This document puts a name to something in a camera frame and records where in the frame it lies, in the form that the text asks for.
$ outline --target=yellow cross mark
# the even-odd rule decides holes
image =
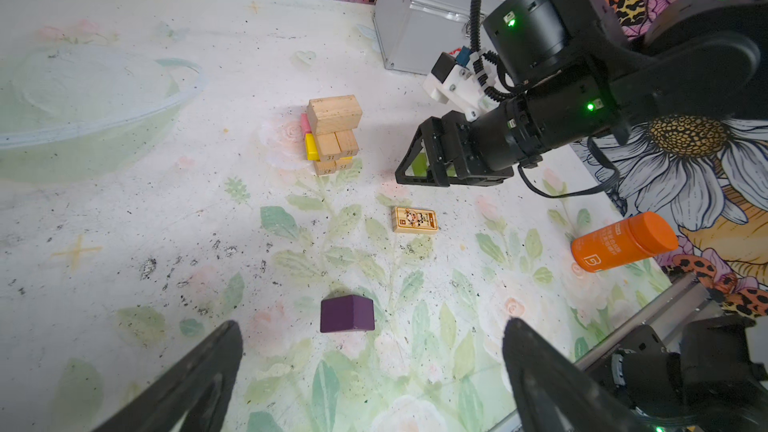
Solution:
[[[63,252],[55,252],[51,254],[51,257],[55,257],[57,255],[68,255],[69,256],[69,267],[72,270],[76,270],[78,268],[78,265],[80,264],[80,254],[83,252],[98,252],[102,249],[102,247],[86,247],[83,248],[83,235],[78,235],[78,241],[74,244],[74,246],[69,249],[65,250]]]

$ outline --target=wooden block stack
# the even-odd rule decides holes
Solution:
[[[357,155],[355,134],[362,110],[355,96],[312,99],[302,115],[306,158],[313,160],[318,176],[327,176],[352,166]]]

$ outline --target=orange bottle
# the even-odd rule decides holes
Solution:
[[[677,235],[655,212],[626,218],[571,244],[576,263],[587,272],[620,267],[676,248]]]

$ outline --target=table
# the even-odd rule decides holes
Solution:
[[[510,316],[575,360],[669,286],[652,261],[575,266],[572,237],[620,219],[606,196],[548,200],[517,178],[397,185],[417,125],[448,109],[420,76],[382,68],[369,6],[3,0],[0,13],[5,65],[96,43],[195,62],[207,80],[122,132],[133,148],[0,151],[7,430],[89,430],[229,318],[245,353],[225,430],[486,430],[514,409]],[[314,177],[299,115],[350,93],[360,154]],[[543,164],[540,187],[594,184],[569,148]],[[394,235],[398,204],[436,210],[440,233]],[[350,292],[374,300],[376,330],[320,334],[320,301]]]

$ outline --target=pink block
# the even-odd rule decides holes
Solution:
[[[304,135],[312,133],[312,127],[310,127],[310,118],[306,114],[301,114],[301,129],[304,131]]]

